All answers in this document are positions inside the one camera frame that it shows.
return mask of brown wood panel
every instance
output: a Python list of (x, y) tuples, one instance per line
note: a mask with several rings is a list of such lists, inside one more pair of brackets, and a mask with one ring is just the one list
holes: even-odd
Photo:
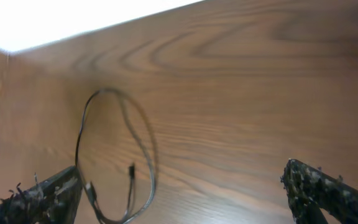
[[(73, 164), (89, 95), (130, 93), (159, 144), (160, 185), (135, 223), (290, 223), (289, 157), (358, 188), (358, 1), (205, 1), (15, 55), (0, 91), (0, 197)], [(143, 137), (145, 128), (131, 110)], [(111, 218), (144, 158), (103, 96), (80, 160)], [(96, 223), (86, 199), (77, 223)]]

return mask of cable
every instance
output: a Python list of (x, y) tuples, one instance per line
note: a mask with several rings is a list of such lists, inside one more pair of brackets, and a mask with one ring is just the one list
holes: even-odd
[[(81, 141), (81, 135), (84, 129), (84, 125), (85, 125), (85, 118), (86, 118), (86, 114), (87, 114), (87, 109), (88, 109), (88, 105), (91, 102), (91, 100), (95, 97), (98, 96), (101, 93), (114, 93), (118, 100), (119, 100), (119, 105), (121, 108), (121, 113), (122, 116), (124, 118), (124, 122), (127, 126), (127, 129), (129, 130), (129, 132), (131, 133), (132, 137), (135, 139), (137, 145), (140, 147), (140, 149), (143, 152), (143, 155), (146, 158), (147, 161), (147, 165), (149, 167), (149, 172), (150, 172), (150, 195), (149, 198), (147, 199), (147, 201), (144, 203), (144, 205), (137, 211), (135, 212), (133, 215), (127, 217), (130, 213), (129, 211), (129, 204), (131, 202), (131, 192), (132, 192), (132, 186), (134, 186), (134, 178), (135, 178), (135, 167), (133, 167), (133, 170), (130, 167), (130, 171), (129, 171), (129, 175), (131, 177), (131, 182), (130, 182), (130, 189), (129, 189), (129, 196), (128, 196), (128, 205), (127, 205), (127, 210), (126, 210), (126, 214), (124, 215), (123, 219), (120, 221), (114, 221), (114, 220), (110, 220), (108, 218), (106, 218), (103, 213), (101, 212), (99, 205), (98, 205), (98, 201), (97, 201), (97, 195), (96, 195), (96, 191), (93, 187), (93, 184), (87, 183), (85, 184), (85, 178), (83, 176), (83, 173), (80, 169), (79, 163), (78, 163), (78, 150), (80, 147), (80, 141)], [(85, 103), (85, 108), (84, 108), (84, 112), (82, 115), (82, 119), (81, 119), (81, 127), (80, 127), (80, 132), (78, 134), (78, 138), (77, 138), (77, 142), (76, 142), (76, 148), (75, 148), (75, 165), (78, 169), (78, 172), (80, 173), (80, 177), (83, 183), (83, 187), (85, 189), (85, 192), (88, 196), (89, 202), (91, 203), (91, 206), (94, 209), (94, 212), (96, 214), (96, 217), (98, 218), (98, 221), (100, 223), (105, 223), (105, 224), (127, 224), (131, 221), (133, 221), (133, 219), (135, 219), (136, 217), (138, 217), (141, 213), (143, 213), (152, 203), (153, 199), (154, 199), (154, 195), (155, 195), (155, 190), (157, 188), (157, 179), (155, 178), (156, 173), (154, 171), (154, 167), (153, 167), (153, 163), (152, 163), (152, 159), (149, 155), (149, 152), (147, 150), (147, 148), (144, 146), (141, 138), (139, 137), (139, 135), (136, 133), (131, 121), (128, 118), (128, 112), (127, 112), (127, 108), (125, 105), (124, 100), (127, 100), (130, 104), (132, 104), (133, 106), (135, 106), (135, 108), (137, 109), (137, 111), (140, 113), (142, 119), (144, 120), (144, 123), (146, 125), (146, 128), (149, 132), (149, 136), (152, 142), (152, 149), (154, 150), (155, 153), (157, 153), (157, 143), (155, 141), (152, 129), (150, 127), (149, 122), (147, 121), (147, 117), (145, 115), (145, 113), (143, 112), (143, 109), (140, 107), (140, 105), (133, 100), (129, 95), (125, 94), (124, 92), (122, 92), (121, 90), (118, 90), (116, 88), (103, 88), (100, 89), (96, 92), (94, 92), (90, 98), (87, 100), (87, 102)]]

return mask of white surface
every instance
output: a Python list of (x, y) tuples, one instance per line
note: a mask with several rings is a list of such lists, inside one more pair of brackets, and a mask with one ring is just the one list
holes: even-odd
[(36, 47), (201, 0), (0, 0), (0, 49)]

